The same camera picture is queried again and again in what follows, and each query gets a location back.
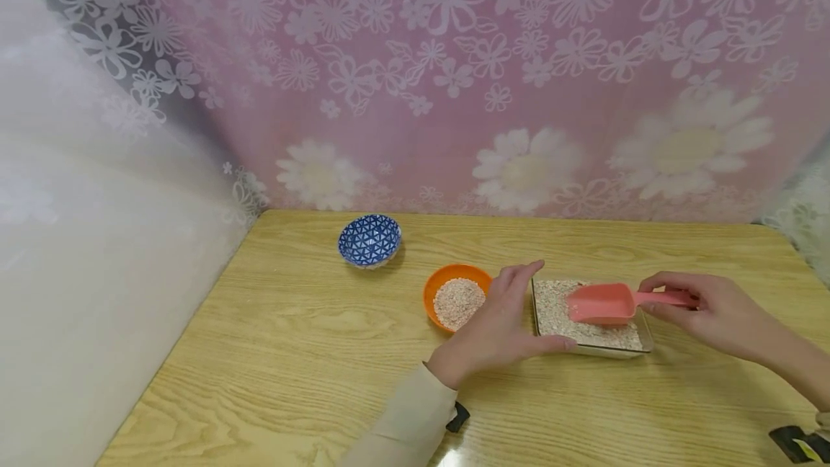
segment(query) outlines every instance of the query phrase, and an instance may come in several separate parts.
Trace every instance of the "white curtain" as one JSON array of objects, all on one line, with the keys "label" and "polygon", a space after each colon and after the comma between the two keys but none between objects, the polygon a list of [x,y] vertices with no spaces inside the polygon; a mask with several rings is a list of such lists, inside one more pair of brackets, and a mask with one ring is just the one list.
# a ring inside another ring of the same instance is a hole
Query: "white curtain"
[{"label": "white curtain", "polygon": [[786,235],[830,286],[830,146],[828,141],[802,165],[761,221]]},{"label": "white curtain", "polygon": [[93,465],[264,204],[179,121],[0,1],[0,466]]}]

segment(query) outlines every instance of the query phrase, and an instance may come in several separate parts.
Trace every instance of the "hand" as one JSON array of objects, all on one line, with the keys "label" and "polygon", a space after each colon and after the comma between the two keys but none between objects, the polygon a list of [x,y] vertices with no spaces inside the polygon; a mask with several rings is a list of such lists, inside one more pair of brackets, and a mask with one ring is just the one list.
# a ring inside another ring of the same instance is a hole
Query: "hand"
[{"label": "hand", "polygon": [[562,336],[537,337],[521,326],[530,278],[545,264],[507,267],[493,278],[487,299],[427,363],[433,375],[454,390],[472,373],[518,363],[551,352],[566,352],[575,341]]},{"label": "hand", "polygon": [[715,350],[754,363],[769,365],[786,354],[794,334],[760,308],[727,277],[657,272],[640,283],[640,292],[687,290],[701,298],[700,310],[689,311],[665,303],[644,303],[646,313],[668,321]]}]

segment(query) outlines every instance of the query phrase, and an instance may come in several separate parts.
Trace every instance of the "sleeve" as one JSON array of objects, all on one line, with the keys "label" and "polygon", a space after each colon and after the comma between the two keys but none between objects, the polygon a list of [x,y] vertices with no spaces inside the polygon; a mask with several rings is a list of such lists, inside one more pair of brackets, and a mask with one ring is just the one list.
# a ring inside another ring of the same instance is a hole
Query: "sleeve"
[{"label": "sleeve", "polygon": [[425,467],[455,418],[455,396],[421,364],[399,386],[386,411],[346,453],[339,467]]},{"label": "sleeve", "polygon": [[818,423],[816,435],[821,436],[830,444],[830,412],[817,414],[816,422]]}]

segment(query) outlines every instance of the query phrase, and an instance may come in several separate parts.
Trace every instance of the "blue bowl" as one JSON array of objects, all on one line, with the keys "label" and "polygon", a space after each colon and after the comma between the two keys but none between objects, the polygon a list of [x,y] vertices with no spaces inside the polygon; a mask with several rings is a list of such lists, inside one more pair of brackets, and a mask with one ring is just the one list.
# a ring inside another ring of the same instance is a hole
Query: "blue bowl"
[{"label": "blue bowl", "polygon": [[360,269],[377,269],[394,258],[401,228],[386,215],[363,215],[349,222],[337,241],[340,255]]}]

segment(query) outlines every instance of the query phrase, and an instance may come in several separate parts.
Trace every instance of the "pink plastic scoop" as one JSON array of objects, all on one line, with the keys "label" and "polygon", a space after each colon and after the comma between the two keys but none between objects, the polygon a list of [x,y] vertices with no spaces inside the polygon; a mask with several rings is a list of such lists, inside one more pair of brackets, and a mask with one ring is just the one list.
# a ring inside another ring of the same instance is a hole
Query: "pink plastic scoop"
[{"label": "pink plastic scoop", "polygon": [[577,288],[568,296],[568,316],[576,323],[624,325],[640,303],[654,301],[678,307],[698,308],[700,299],[684,290],[632,292],[625,283],[597,283]]}]

